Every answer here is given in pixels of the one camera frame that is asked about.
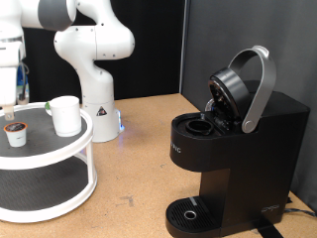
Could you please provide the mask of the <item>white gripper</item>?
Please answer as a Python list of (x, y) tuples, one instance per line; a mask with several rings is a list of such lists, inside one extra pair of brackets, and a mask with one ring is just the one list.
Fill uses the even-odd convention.
[(3, 107), (5, 119), (14, 119), (14, 104), (16, 103), (17, 69), (15, 67), (0, 67), (0, 106)]

